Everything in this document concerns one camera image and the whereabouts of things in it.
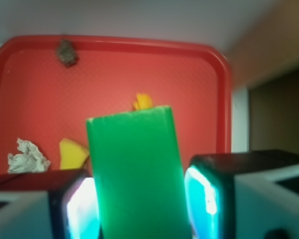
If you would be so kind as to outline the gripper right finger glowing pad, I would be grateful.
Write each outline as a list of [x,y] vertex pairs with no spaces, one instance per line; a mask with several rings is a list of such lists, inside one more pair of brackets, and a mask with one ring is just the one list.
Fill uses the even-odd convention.
[[299,239],[299,154],[197,154],[184,183],[196,239]]

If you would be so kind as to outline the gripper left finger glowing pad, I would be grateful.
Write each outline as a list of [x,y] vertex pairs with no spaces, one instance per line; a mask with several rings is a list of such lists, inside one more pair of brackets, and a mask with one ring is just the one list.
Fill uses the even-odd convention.
[[100,215],[86,170],[0,175],[0,239],[98,239]]

